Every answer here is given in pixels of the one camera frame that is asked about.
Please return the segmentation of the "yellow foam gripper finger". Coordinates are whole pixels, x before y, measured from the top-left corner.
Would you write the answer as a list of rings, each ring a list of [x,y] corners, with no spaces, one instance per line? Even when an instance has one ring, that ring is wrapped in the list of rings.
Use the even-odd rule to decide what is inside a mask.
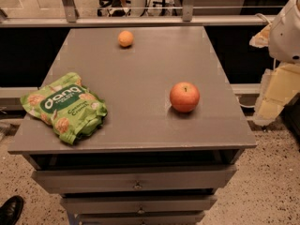
[[[280,63],[262,75],[260,95],[256,100],[253,122],[268,126],[300,92],[300,65]]]
[[[269,45],[269,33],[271,25],[266,25],[259,33],[249,41],[249,45],[256,48],[264,48]]]

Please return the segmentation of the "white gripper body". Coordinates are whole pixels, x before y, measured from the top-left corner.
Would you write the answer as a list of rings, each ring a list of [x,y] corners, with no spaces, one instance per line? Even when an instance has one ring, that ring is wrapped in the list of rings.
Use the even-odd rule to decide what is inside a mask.
[[[273,20],[268,51],[281,62],[300,62],[300,9],[299,0],[289,0]]]

